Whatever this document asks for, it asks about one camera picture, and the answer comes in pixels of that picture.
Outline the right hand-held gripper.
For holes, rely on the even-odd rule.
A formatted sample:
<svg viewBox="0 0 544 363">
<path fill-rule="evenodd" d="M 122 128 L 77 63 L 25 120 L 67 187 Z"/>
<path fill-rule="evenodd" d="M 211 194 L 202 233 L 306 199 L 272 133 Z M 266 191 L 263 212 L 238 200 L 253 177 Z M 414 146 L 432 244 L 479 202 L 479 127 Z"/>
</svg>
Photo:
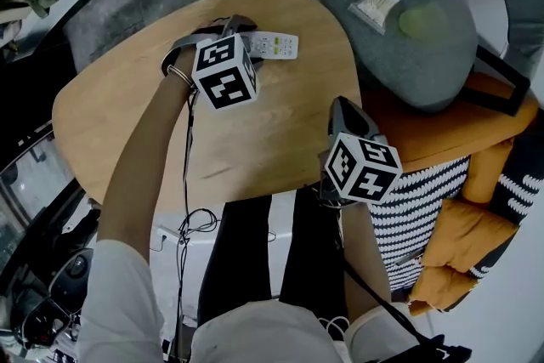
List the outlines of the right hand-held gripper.
<svg viewBox="0 0 544 363">
<path fill-rule="evenodd" d="M 379 204 L 403 173 L 398 151 L 374 121 L 349 99 L 331 104 L 328 150 L 319 154 L 319 198 L 332 207 Z"/>
</svg>

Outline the white power strip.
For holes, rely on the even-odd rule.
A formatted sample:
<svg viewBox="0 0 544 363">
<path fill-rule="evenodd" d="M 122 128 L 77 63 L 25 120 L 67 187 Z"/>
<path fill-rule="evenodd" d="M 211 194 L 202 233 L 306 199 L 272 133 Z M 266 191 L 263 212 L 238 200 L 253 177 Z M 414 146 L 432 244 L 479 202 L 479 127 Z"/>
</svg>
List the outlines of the white power strip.
<svg viewBox="0 0 544 363">
<path fill-rule="evenodd" d="M 190 243 L 190 238 L 188 236 L 163 226 L 158 226 L 156 232 L 164 241 L 170 241 L 177 247 L 184 247 Z"/>
</svg>

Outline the oval wooden table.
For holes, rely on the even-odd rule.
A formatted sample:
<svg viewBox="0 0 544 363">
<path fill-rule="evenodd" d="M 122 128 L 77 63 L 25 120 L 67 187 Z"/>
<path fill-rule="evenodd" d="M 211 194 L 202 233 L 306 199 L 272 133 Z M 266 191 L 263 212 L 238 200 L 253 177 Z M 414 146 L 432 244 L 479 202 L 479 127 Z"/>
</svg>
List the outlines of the oval wooden table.
<svg viewBox="0 0 544 363">
<path fill-rule="evenodd" d="M 343 28 L 318 0 L 199 0 L 119 43 L 57 94 L 56 144 L 95 201 L 103 200 L 119 155 L 162 79 L 167 51 L 196 28 L 232 14 L 262 30 L 298 36 L 297 58 L 265 61 L 252 103 L 215 111 L 199 99 L 192 126 L 180 116 L 157 212 L 181 213 L 184 207 L 281 193 L 318 180 L 332 101 L 360 101 Z M 191 151 L 184 148 L 188 130 L 194 134 Z"/>
</svg>

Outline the person's black trousers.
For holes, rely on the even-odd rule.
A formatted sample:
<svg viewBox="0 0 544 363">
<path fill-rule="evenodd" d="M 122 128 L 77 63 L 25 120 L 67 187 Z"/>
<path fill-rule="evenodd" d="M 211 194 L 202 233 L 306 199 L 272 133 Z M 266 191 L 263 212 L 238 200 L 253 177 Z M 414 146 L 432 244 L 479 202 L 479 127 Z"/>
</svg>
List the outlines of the person's black trousers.
<svg viewBox="0 0 544 363">
<path fill-rule="evenodd" d="M 269 277 L 271 196 L 224 206 L 201 284 L 200 325 L 246 303 L 272 298 Z M 297 191 L 292 241 L 279 300 L 331 320 L 348 314 L 339 211 L 322 205 L 310 187 Z"/>
</svg>

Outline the person's left hand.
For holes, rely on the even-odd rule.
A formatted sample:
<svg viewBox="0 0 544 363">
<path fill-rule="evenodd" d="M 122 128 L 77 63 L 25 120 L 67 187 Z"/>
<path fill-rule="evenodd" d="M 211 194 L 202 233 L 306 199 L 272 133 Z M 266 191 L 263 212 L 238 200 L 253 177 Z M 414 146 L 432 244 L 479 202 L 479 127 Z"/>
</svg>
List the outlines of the person's left hand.
<svg viewBox="0 0 544 363">
<path fill-rule="evenodd" d="M 188 77 L 190 77 L 193 80 L 192 71 L 193 71 L 195 55 L 196 55 L 196 51 L 193 48 L 187 48 L 185 50 L 181 50 L 176 60 L 170 65 L 176 66 L 178 69 L 180 69 L 183 73 L 185 73 Z"/>
</svg>

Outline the clear cotton swab packet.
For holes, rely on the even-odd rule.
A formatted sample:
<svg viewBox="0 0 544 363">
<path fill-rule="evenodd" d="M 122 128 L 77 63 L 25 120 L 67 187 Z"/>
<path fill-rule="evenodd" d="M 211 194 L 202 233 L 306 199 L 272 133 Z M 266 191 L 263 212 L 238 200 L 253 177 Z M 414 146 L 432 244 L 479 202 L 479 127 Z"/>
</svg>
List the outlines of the clear cotton swab packet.
<svg viewBox="0 0 544 363">
<path fill-rule="evenodd" d="M 384 35 L 388 15 L 399 2 L 400 0 L 358 0 L 349 5 L 348 11 L 374 31 Z"/>
</svg>

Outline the grey upholstered chair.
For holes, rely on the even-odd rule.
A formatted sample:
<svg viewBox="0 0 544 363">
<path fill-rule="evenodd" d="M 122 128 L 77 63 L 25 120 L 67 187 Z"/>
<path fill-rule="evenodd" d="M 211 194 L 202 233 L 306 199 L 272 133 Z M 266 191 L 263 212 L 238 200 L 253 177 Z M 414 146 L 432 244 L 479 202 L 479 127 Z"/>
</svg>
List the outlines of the grey upholstered chair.
<svg viewBox="0 0 544 363">
<path fill-rule="evenodd" d="M 386 20 L 384 35 L 349 12 L 358 0 L 321 0 L 348 35 L 354 57 L 406 104 L 441 111 L 455 98 L 514 116 L 530 89 L 530 79 L 482 45 L 468 0 L 400 0 Z M 399 28 L 407 9 L 438 4 L 447 15 L 446 37 L 420 41 Z"/>
</svg>

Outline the beige tote bag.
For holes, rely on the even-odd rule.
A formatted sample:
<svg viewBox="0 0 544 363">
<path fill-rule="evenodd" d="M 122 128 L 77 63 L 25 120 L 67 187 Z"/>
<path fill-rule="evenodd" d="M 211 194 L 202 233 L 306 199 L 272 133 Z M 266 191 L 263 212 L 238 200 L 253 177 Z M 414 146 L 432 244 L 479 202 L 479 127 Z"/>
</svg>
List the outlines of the beige tote bag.
<svg viewBox="0 0 544 363">
<path fill-rule="evenodd" d="M 26 0 L 0 0 L 0 48 L 9 45 L 20 33 L 22 20 L 31 12 Z"/>
</svg>

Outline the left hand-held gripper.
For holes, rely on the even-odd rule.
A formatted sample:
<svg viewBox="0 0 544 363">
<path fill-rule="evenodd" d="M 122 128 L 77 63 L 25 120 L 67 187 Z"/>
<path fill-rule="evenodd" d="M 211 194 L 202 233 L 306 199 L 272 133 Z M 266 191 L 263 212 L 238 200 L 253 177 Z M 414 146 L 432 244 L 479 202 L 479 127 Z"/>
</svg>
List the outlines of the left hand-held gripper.
<svg viewBox="0 0 544 363">
<path fill-rule="evenodd" d="M 241 33 L 257 28 L 253 20 L 243 15 L 217 19 L 175 41 L 161 62 L 161 71 L 167 75 L 167 66 L 176 60 L 179 52 L 193 48 L 195 90 L 214 110 L 253 102 L 258 97 L 258 79 L 248 53 L 249 42 L 244 42 Z M 257 68 L 263 64 L 262 58 L 255 62 Z"/>
</svg>

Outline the green plastic cup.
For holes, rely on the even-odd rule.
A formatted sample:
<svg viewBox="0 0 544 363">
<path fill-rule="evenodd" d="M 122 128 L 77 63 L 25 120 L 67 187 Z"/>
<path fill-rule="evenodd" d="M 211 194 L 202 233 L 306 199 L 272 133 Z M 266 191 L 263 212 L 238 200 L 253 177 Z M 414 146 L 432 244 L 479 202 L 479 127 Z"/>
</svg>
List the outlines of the green plastic cup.
<svg viewBox="0 0 544 363">
<path fill-rule="evenodd" d="M 445 11 L 436 3 L 407 9 L 399 15 L 399 28 L 408 37 L 431 41 L 446 37 L 450 26 Z"/>
</svg>

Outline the silver wrist bangle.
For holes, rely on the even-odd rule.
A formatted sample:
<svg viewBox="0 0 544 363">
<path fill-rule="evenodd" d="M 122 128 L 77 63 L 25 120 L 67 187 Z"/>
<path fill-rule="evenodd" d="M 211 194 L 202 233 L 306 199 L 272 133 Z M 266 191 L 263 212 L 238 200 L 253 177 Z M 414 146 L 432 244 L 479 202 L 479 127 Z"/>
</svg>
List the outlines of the silver wrist bangle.
<svg viewBox="0 0 544 363">
<path fill-rule="evenodd" d="M 178 69 L 176 66 L 168 65 L 167 73 L 175 75 L 179 77 L 180 79 L 182 79 L 190 89 L 195 88 L 195 83 L 193 82 L 193 80 L 190 77 L 188 77 L 185 73 L 183 73 L 180 69 Z"/>
</svg>

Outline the white remote control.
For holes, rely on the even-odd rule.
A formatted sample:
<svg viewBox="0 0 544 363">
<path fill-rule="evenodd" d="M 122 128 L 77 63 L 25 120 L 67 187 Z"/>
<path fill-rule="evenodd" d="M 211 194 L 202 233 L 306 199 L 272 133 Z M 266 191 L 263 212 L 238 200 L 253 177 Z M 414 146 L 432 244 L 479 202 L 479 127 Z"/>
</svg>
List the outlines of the white remote control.
<svg viewBox="0 0 544 363">
<path fill-rule="evenodd" d="M 298 57 L 297 36 L 269 31 L 247 31 L 241 36 L 244 42 L 249 42 L 251 58 L 295 60 Z"/>
</svg>

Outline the black glass-door cabinet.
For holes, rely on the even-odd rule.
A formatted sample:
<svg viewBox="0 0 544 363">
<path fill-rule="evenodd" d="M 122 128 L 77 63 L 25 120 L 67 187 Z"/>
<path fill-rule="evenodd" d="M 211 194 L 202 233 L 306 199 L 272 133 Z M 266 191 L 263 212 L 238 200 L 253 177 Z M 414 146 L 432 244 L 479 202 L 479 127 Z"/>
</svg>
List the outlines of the black glass-door cabinet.
<svg viewBox="0 0 544 363">
<path fill-rule="evenodd" d="M 76 73 L 66 41 L 0 60 L 0 273 L 27 228 L 74 179 L 52 117 L 55 97 Z"/>
</svg>

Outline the orange cushion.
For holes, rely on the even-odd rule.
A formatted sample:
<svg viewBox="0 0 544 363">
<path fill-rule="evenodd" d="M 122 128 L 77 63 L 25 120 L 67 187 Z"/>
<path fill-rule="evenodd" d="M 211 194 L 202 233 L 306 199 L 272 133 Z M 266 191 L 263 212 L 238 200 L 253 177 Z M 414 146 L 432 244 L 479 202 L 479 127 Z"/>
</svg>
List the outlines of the orange cushion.
<svg viewBox="0 0 544 363">
<path fill-rule="evenodd" d="M 513 138 L 506 139 L 470 157 L 462 198 L 476 204 L 489 204 L 498 179 L 513 148 Z"/>
<path fill-rule="evenodd" d="M 422 271 L 408 297 L 411 315 L 447 310 L 472 291 L 470 269 L 518 231 L 492 212 L 445 199 L 421 258 Z"/>
</svg>

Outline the person's white shirt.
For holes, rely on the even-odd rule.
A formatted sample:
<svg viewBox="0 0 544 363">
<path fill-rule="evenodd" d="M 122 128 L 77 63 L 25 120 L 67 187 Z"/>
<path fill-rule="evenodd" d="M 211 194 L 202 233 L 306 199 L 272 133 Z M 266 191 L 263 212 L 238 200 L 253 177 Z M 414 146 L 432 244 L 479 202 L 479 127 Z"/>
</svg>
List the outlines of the person's white shirt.
<svg viewBox="0 0 544 363">
<path fill-rule="evenodd" d="M 162 324 L 148 263 L 122 242 L 99 241 L 77 340 L 80 363 L 163 363 Z M 308 310 L 269 300 L 199 327 L 190 363 L 373 363 L 416 345 L 382 307 L 357 319 L 340 343 Z"/>
</svg>

